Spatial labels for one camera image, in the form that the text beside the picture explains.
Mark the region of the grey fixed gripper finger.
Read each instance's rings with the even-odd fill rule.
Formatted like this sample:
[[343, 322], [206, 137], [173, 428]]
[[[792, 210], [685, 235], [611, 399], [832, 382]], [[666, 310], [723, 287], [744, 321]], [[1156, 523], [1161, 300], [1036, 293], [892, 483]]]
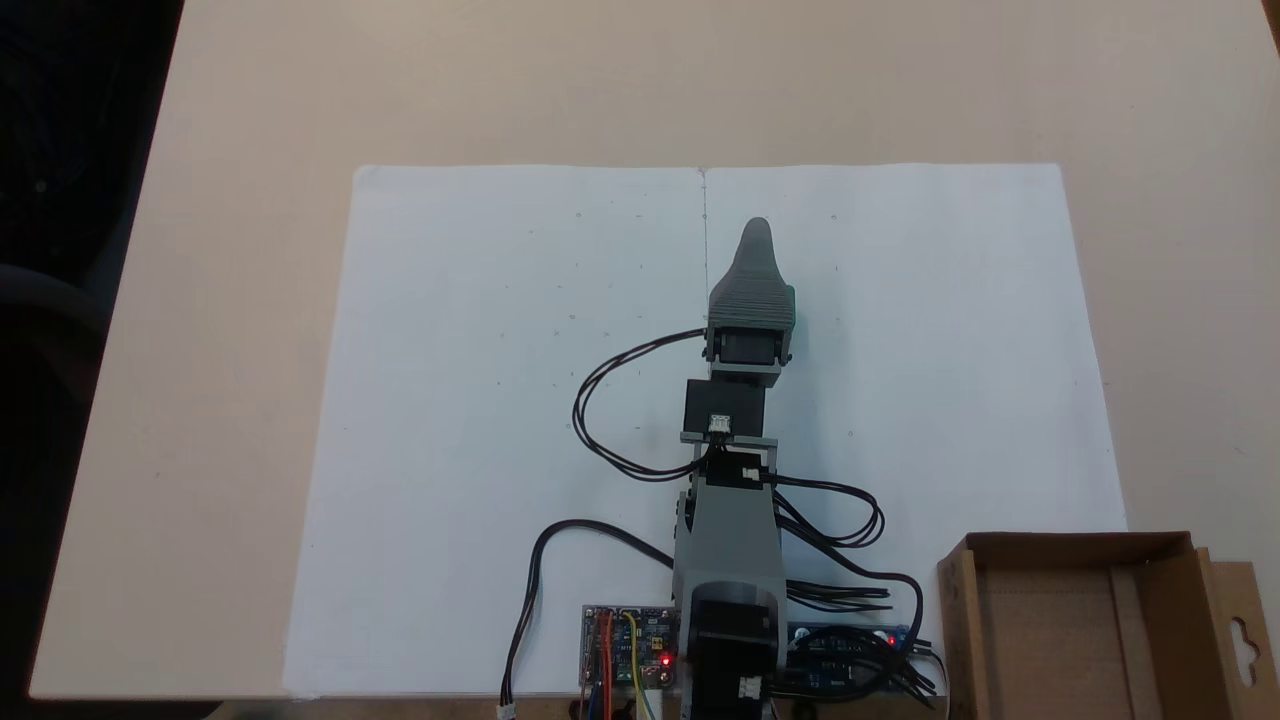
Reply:
[[742, 228], [728, 270], [710, 290], [707, 319], [710, 328], [794, 329], [794, 291], [780, 272], [765, 218], [754, 217]]

